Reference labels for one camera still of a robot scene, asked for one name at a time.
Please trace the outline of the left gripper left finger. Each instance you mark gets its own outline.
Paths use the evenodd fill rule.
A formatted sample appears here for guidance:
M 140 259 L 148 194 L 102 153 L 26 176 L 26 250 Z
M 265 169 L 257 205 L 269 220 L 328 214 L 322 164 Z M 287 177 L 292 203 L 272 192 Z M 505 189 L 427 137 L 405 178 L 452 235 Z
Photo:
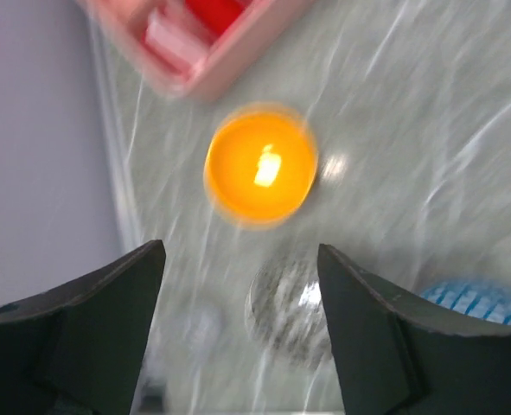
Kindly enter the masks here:
M 128 414 L 166 252 L 159 239 L 41 294 L 0 307 L 0 414 L 63 403 Z

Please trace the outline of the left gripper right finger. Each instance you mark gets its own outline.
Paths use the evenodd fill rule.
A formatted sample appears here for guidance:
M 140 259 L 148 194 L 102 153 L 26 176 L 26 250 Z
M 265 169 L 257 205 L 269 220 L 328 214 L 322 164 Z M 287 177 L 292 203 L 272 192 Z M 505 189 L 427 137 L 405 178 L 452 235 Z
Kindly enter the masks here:
M 320 245 L 317 272 L 348 414 L 511 414 L 511 325 L 448 310 Z

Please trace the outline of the grey patterned bowl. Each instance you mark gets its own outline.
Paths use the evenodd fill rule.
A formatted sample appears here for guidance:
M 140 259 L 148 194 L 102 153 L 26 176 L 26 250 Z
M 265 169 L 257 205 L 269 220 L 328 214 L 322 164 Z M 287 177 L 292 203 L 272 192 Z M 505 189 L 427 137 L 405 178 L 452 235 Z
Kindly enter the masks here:
M 272 355 L 311 371 L 332 360 L 316 254 L 276 253 L 251 282 L 246 327 Z

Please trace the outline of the blue triangle pattern bowl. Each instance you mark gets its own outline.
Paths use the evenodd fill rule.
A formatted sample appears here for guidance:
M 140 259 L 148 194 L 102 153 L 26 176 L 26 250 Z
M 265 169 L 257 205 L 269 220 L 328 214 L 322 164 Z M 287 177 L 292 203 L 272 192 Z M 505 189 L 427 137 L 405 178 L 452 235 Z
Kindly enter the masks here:
M 488 280 L 448 279 L 420 293 L 447 310 L 511 326 L 511 288 Z

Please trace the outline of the orange bowl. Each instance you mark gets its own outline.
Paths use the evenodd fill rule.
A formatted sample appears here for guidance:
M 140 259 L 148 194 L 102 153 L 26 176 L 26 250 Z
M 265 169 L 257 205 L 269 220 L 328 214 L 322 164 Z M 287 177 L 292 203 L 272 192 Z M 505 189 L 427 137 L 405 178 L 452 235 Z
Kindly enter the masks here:
M 251 103 L 216 128 L 204 163 L 205 192 L 234 225 L 275 227 L 305 202 L 318 161 L 315 134 L 302 114 L 274 102 Z

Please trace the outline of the pink compartment tray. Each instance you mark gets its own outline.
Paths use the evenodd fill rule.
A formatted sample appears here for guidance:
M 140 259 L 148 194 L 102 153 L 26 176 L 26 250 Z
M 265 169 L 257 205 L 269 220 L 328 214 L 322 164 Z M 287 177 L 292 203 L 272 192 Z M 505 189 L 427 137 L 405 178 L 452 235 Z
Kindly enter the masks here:
M 174 97 L 219 98 L 311 5 L 240 1 L 246 9 L 213 34 L 184 1 L 82 1 L 150 86 Z

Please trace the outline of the red item in tray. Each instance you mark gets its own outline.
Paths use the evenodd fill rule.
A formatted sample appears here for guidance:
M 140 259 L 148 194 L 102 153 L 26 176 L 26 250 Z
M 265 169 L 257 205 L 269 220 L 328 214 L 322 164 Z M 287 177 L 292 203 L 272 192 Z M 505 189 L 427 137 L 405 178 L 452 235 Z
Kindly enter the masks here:
M 244 12 L 236 0 L 185 0 L 189 10 L 215 35 L 224 34 Z

